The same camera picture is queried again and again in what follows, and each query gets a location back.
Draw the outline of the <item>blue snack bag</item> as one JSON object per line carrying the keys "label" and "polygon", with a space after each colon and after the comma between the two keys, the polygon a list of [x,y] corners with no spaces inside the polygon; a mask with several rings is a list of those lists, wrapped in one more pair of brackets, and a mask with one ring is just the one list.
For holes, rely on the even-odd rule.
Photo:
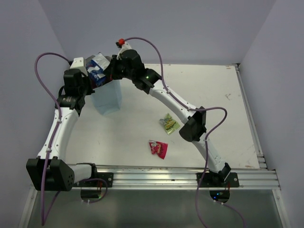
{"label": "blue snack bag", "polygon": [[86,70],[90,77],[93,89],[110,82],[110,79],[104,74],[104,71],[109,65],[110,61],[101,52],[95,56],[91,56],[91,59],[87,61]]}

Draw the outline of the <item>light blue paper bag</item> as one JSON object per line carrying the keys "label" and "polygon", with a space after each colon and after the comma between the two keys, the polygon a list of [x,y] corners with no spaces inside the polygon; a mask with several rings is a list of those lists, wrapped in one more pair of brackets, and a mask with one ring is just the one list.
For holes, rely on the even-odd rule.
{"label": "light blue paper bag", "polygon": [[91,100],[98,113],[107,115],[120,110],[122,103],[120,81],[113,80],[94,91]]}

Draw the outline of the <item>green candy packet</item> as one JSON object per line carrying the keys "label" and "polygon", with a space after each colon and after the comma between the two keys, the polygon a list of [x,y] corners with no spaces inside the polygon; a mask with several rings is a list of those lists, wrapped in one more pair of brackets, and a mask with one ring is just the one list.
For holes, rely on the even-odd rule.
{"label": "green candy packet", "polygon": [[169,113],[167,113],[162,119],[160,119],[159,122],[168,135],[171,135],[173,132],[180,128],[180,124],[176,120],[174,120]]}

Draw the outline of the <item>red candy packet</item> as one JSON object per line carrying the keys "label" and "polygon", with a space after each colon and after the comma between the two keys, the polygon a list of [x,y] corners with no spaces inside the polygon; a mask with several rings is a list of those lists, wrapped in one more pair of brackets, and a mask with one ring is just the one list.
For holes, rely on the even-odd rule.
{"label": "red candy packet", "polygon": [[168,150],[168,144],[159,141],[149,140],[151,154],[157,155],[161,159],[165,159]]}

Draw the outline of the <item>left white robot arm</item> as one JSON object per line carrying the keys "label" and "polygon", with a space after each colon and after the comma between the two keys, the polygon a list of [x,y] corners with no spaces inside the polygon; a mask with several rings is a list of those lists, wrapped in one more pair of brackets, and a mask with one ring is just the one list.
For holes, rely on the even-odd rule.
{"label": "left white robot arm", "polygon": [[83,181],[87,186],[98,183],[99,175],[93,163],[65,163],[67,145],[85,105],[85,96],[93,93],[89,77],[80,69],[64,72],[64,86],[58,93],[54,121],[45,144],[37,157],[28,159],[26,169],[36,190],[70,191]]}

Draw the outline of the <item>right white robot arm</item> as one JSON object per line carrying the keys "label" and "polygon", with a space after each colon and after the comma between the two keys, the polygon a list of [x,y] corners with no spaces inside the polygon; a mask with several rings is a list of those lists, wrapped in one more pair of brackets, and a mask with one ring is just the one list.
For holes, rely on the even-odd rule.
{"label": "right white robot arm", "polygon": [[183,123],[179,131],[180,136],[192,143],[203,156],[213,184],[220,187],[228,182],[231,168],[209,140],[212,131],[206,128],[207,108],[196,108],[186,103],[163,83],[160,74],[144,66],[140,55],[134,49],[113,55],[104,74],[113,80],[131,80],[137,89],[156,98],[175,113]]}

